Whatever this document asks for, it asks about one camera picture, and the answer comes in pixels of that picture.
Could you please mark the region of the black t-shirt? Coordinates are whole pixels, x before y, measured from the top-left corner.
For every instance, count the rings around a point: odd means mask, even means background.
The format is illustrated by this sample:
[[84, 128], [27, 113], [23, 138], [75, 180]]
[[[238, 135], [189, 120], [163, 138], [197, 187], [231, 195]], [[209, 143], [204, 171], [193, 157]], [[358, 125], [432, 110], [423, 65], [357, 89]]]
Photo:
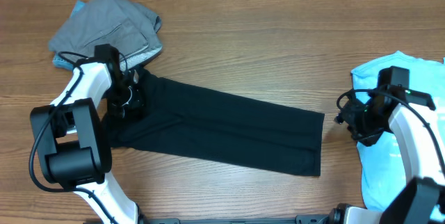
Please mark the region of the black t-shirt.
[[321, 173], [324, 115], [156, 77], [138, 68], [144, 106], [102, 123], [111, 147], [302, 176]]

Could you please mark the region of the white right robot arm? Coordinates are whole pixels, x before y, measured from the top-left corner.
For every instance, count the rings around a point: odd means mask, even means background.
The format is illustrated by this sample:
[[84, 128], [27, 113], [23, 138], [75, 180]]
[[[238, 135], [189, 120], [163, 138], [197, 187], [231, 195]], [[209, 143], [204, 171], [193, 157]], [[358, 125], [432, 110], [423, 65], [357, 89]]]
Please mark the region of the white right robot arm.
[[444, 144], [436, 106], [428, 93], [410, 89], [409, 80], [409, 70], [391, 66], [380, 70], [376, 88], [365, 91], [367, 103], [357, 99], [357, 89], [341, 94], [348, 101], [338, 106], [335, 121], [347, 123], [352, 139], [367, 147], [384, 132], [393, 133], [407, 184], [384, 211], [340, 204], [329, 223], [434, 223], [433, 210], [444, 211]]

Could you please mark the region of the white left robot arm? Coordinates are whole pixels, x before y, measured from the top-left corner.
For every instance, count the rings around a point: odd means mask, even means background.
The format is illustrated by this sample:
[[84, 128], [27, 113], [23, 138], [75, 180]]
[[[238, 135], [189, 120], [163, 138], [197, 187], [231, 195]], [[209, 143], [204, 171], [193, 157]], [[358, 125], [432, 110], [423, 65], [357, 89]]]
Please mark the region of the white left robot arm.
[[97, 113], [102, 99], [119, 119], [144, 106], [137, 71], [120, 67], [126, 62], [110, 44], [95, 46], [93, 56], [71, 62], [73, 76], [64, 91], [30, 114], [32, 182], [46, 192], [79, 195], [103, 223], [148, 222], [111, 172], [111, 147]]

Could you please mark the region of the light blue t-shirt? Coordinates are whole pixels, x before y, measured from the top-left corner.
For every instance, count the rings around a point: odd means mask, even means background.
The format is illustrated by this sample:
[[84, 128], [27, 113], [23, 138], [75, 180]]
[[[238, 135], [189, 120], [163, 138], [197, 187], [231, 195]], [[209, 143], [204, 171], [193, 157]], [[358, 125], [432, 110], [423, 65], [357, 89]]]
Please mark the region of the light blue t-shirt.
[[[432, 96], [438, 110], [439, 135], [444, 137], [444, 62], [427, 61], [401, 51], [383, 56], [351, 70], [354, 89], [372, 89], [381, 69], [396, 66], [410, 71], [412, 90]], [[362, 197], [367, 209], [384, 211], [406, 185], [405, 171], [396, 137], [388, 132], [375, 145], [357, 144], [362, 163]]]

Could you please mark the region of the blue denim folded garment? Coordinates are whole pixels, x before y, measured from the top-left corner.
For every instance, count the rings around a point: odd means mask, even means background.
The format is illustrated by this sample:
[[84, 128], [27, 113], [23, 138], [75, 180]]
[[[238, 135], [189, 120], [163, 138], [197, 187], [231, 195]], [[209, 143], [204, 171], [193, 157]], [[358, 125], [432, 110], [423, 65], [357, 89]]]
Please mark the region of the blue denim folded garment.
[[[85, 3], [81, 0], [77, 0], [72, 12], [70, 13], [70, 17], [73, 17], [77, 12], [79, 12], [83, 7], [85, 6]], [[64, 61], [58, 54], [55, 54], [52, 63], [55, 67], [63, 68], [69, 71], [72, 71], [73, 65], [68, 63], [67, 61]]]

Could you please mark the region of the grey folded shorts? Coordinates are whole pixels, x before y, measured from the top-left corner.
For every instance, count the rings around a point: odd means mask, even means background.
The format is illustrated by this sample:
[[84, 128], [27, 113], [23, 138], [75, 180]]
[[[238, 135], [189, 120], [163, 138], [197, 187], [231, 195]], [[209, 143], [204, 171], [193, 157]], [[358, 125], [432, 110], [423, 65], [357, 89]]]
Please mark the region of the grey folded shorts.
[[130, 0], [78, 1], [70, 18], [49, 41], [49, 51], [93, 56], [97, 45], [110, 44], [122, 54], [120, 67], [146, 64], [162, 50], [161, 18]]

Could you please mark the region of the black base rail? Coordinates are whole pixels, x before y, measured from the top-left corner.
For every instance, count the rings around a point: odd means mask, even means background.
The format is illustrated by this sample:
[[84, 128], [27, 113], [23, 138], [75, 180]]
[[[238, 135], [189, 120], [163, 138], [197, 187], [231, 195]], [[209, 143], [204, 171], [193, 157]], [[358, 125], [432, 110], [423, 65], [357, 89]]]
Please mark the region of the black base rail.
[[327, 214], [304, 214], [293, 218], [231, 218], [231, 219], [203, 219], [180, 220], [178, 218], [150, 218], [149, 224], [325, 224], [328, 223]]

